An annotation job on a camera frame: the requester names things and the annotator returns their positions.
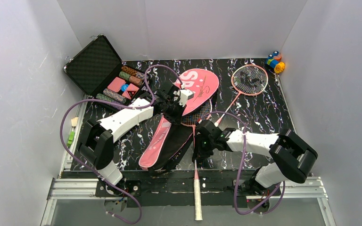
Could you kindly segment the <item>pink badminton racket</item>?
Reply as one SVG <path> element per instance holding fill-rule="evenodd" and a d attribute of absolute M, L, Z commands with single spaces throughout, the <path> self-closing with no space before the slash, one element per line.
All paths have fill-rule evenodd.
<path fill-rule="evenodd" d="M 231 76 L 231 84 L 237 91 L 236 97 L 225 110 L 227 113 L 239 96 L 257 96 L 265 90 L 268 84 L 268 74 L 260 66 L 245 65 L 237 69 Z"/>
<path fill-rule="evenodd" d="M 181 123 L 184 126 L 192 128 L 193 146 L 195 146 L 195 128 L 196 124 L 200 122 L 201 118 L 212 111 L 212 100 L 208 99 L 200 107 L 193 112 L 183 116 Z M 202 205 L 200 194 L 200 181 L 197 169 L 197 160 L 194 160 L 194 206 L 195 206 L 195 221 L 202 221 Z"/>

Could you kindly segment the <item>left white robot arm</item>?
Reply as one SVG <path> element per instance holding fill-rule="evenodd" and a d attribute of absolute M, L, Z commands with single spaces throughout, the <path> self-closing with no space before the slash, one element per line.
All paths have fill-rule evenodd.
<path fill-rule="evenodd" d="M 153 96 L 145 93 L 129 108 L 98 121 L 87 121 L 79 137 L 77 151 L 107 184 L 117 185 L 123 175 L 114 162 L 114 144 L 140 122 L 161 114 L 155 134 L 140 159 L 143 169 L 166 170 L 170 159 L 190 139 L 191 130 L 181 125 L 181 117 L 187 101 L 193 96 L 191 90 L 173 84 L 156 90 Z"/>

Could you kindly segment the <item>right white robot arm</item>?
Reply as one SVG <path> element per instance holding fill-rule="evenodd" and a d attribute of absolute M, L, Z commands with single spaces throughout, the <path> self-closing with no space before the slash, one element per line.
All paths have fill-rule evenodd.
<path fill-rule="evenodd" d="M 222 130 L 212 121 L 203 120 L 196 126 L 195 133 L 194 161 L 212 156 L 215 149 L 245 151 L 273 160 L 260 167 L 246 182 L 251 190 L 262 191 L 285 180 L 302 184 L 318 159 L 317 152 L 290 129 L 276 134 L 244 133 L 235 128 Z"/>

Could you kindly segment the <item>pink racket bag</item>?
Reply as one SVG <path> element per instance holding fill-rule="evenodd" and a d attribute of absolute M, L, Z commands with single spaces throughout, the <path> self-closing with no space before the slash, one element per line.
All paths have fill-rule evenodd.
<path fill-rule="evenodd" d="M 182 119 L 194 115 L 204 102 L 216 93 L 219 88 L 219 78 L 214 72 L 205 69 L 189 69 L 180 75 L 181 81 L 176 81 L 175 85 L 192 91 L 194 96 L 186 102 L 186 108 Z M 181 123 L 179 125 L 170 123 L 164 117 L 152 137 L 152 140 L 139 160 L 142 170 L 150 172 L 163 172 L 171 169 L 170 162 L 175 158 L 181 149 L 192 137 L 195 120 L 191 123 Z"/>

